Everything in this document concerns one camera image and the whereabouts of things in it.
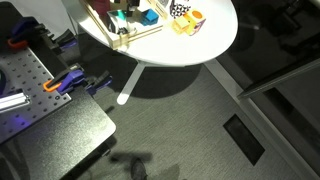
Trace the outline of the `blue orange clamp far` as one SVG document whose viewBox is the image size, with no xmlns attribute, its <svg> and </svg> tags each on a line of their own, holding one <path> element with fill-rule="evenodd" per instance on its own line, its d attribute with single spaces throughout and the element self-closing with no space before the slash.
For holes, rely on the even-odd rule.
<svg viewBox="0 0 320 180">
<path fill-rule="evenodd" d="M 22 17 L 18 20 L 11 30 L 11 36 L 7 40 L 7 44 L 10 48 L 22 49 L 37 40 L 43 40 L 56 53 L 77 44 L 74 34 L 69 29 L 54 39 L 54 35 L 50 35 L 46 26 L 31 16 Z"/>
</svg>

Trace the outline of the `black white patterned cube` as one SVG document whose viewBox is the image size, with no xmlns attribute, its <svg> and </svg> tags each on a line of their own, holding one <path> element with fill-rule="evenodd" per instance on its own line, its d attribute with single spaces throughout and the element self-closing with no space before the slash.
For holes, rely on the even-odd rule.
<svg viewBox="0 0 320 180">
<path fill-rule="evenodd" d="M 190 8 L 190 0 L 172 0 L 169 6 L 169 12 L 173 18 L 177 18 L 184 15 Z"/>
</svg>

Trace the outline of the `wooden tray box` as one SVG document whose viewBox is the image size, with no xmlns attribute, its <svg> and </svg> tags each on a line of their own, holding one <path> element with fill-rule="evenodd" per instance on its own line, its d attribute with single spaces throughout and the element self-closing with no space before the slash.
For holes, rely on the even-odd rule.
<svg viewBox="0 0 320 180">
<path fill-rule="evenodd" d="M 110 10 L 123 10 L 129 25 L 129 33 L 118 35 L 107 28 L 106 13 L 98 13 L 93 7 L 93 0 L 78 0 L 86 12 L 89 20 L 94 22 L 96 28 L 102 34 L 107 44 L 112 49 L 127 46 L 137 39 L 144 38 L 163 29 L 168 14 L 159 0 L 110 0 Z M 158 15 L 158 22 L 154 25 L 143 26 L 141 24 L 142 12 L 148 9 L 154 10 Z"/>
</svg>

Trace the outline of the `yellow foam cube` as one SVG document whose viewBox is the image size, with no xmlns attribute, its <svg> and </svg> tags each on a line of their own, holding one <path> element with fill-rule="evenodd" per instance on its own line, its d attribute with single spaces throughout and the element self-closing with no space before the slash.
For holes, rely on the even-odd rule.
<svg viewBox="0 0 320 180">
<path fill-rule="evenodd" d="M 183 16 L 176 18 L 172 22 L 172 29 L 177 34 L 182 34 L 183 32 L 185 32 L 188 29 L 188 27 L 189 27 L 189 21 Z"/>
</svg>

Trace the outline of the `blue orange clamp near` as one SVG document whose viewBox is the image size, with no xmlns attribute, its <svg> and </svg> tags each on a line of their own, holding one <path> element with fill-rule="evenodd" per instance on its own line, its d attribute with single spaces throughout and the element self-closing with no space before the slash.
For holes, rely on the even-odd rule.
<svg viewBox="0 0 320 180">
<path fill-rule="evenodd" d="M 94 95 L 98 90 L 107 87 L 113 80 L 108 71 L 100 76 L 87 76 L 85 70 L 78 64 L 73 64 L 59 72 L 53 79 L 43 84 L 46 92 L 57 91 L 60 95 L 71 92 L 78 86 L 83 86 L 88 94 Z"/>
</svg>

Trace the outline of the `blue foam cube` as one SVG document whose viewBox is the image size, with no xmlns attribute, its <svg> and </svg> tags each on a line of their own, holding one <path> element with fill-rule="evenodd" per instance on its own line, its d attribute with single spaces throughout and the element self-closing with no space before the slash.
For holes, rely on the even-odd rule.
<svg viewBox="0 0 320 180">
<path fill-rule="evenodd" d="M 159 15 L 152 9 L 148 9 L 142 12 L 141 24 L 143 26 L 154 25 L 158 22 Z"/>
</svg>

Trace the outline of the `magenta foam cube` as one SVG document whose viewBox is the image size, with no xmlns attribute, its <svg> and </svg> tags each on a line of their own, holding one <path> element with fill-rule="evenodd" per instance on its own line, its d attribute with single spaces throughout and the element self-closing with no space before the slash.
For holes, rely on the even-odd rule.
<svg viewBox="0 0 320 180">
<path fill-rule="evenodd" d="M 102 14 L 110 10 L 110 0 L 93 0 L 94 9 Z"/>
</svg>

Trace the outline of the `dark floor vent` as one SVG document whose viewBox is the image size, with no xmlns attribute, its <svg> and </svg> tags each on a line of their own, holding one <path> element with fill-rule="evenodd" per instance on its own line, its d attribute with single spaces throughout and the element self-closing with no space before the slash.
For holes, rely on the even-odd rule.
<svg viewBox="0 0 320 180">
<path fill-rule="evenodd" d="M 223 125 L 223 127 L 249 160 L 249 162 L 255 166 L 265 152 L 265 149 L 252 134 L 252 132 L 236 114 L 234 114 Z"/>
</svg>

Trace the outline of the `dark shoe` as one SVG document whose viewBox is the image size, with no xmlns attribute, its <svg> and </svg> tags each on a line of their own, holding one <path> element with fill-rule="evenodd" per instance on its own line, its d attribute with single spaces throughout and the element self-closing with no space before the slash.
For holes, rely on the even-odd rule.
<svg viewBox="0 0 320 180">
<path fill-rule="evenodd" d="M 132 162 L 130 173 L 132 180 L 147 180 L 146 168 L 139 158 Z"/>
</svg>

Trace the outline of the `perforated metal breadboard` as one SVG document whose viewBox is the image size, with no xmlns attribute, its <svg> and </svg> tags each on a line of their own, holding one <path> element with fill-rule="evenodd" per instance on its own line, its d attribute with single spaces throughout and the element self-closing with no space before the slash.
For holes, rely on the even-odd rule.
<svg viewBox="0 0 320 180">
<path fill-rule="evenodd" d="M 71 101 L 68 94 L 44 90 L 43 84 L 53 75 L 30 48 L 2 50 L 0 68 L 6 76 L 3 95 L 16 94 L 15 102 L 2 102 L 7 109 L 0 113 L 1 144 Z"/>
</svg>

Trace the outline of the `orange patterned foam cube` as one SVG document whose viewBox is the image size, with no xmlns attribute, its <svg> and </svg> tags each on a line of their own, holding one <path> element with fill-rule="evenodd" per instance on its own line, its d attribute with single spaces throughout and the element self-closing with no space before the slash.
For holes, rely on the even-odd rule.
<svg viewBox="0 0 320 180">
<path fill-rule="evenodd" d="M 196 9 L 187 11 L 184 14 L 184 18 L 189 22 L 189 27 L 186 30 L 186 33 L 189 36 L 193 36 L 194 34 L 196 34 L 206 21 L 206 17 Z"/>
</svg>

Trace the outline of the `white foam cube teal triangle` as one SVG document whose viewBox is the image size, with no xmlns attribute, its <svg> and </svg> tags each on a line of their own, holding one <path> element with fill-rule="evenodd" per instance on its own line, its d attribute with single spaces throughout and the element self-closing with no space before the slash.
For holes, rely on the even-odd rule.
<svg viewBox="0 0 320 180">
<path fill-rule="evenodd" d="M 110 32 L 122 35 L 129 33 L 129 25 L 123 10 L 108 11 L 106 16 L 107 28 Z"/>
</svg>

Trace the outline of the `white table leg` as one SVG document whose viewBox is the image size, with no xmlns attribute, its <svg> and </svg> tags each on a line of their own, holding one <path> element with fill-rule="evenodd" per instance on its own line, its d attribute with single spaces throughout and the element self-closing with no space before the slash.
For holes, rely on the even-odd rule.
<svg viewBox="0 0 320 180">
<path fill-rule="evenodd" d="M 119 105 L 124 105 L 127 102 L 144 69 L 145 65 L 143 63 L 138 63 L 136 65 L 124 88 L 119 93 L 117 98 L 117 103 Z"/>
</svg>

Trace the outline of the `blue orange clamp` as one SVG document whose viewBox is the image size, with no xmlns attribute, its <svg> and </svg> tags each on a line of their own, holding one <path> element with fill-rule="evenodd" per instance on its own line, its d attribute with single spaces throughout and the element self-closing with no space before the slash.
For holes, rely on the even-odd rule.
<svg viewBox="0 0 320 180">
<path fill-rule="evenodd" d="M 46 92 L 57 91 L 60 95 L 71 92 L 78 86 L 83 86 L 88 94 L 94 95 L 98 90 L 107 87 L 113 80 L 108 71 L 100 76 L 87 76 L 85 70 L 78 64 L 73 64 L 59 72 L 53 79 L 43 84 Z"/>
<path fill-rule="evenodd" d="M 11 30 L 11 36 L 7 40 L 7 44 L 10 48 L 22 49 L 37 40 L 43 40 L 56 53 L 77 44 L 74 34 L 69 29 L 54 39 L 54 35 L 50 35 L 46 26 L 31 16 L 22 17 L 18 20 Z"/>
</svg>

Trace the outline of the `silver aluminium rail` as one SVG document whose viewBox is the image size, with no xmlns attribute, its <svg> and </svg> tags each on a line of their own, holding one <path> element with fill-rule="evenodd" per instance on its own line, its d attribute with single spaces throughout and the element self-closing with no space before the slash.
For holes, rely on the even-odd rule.
<svg viewBox="0 0 320 180">
<path fill-rule="evenodd" d="M 0 112 L 7 112 L 31 103 L 30 98 L 24 93 L 17 93 L 0 98 Z"/>
</svg>

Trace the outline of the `black table top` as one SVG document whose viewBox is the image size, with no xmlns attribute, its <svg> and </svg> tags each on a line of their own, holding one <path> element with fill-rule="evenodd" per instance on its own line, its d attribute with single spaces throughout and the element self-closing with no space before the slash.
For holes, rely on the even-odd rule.
<svg viewBox="0 0 320 180">
<path fill-rule="evenodd" d="M 0 147 L 1 180 L 61 180 L 116 130 L 84 91 Z"/>
</svg>

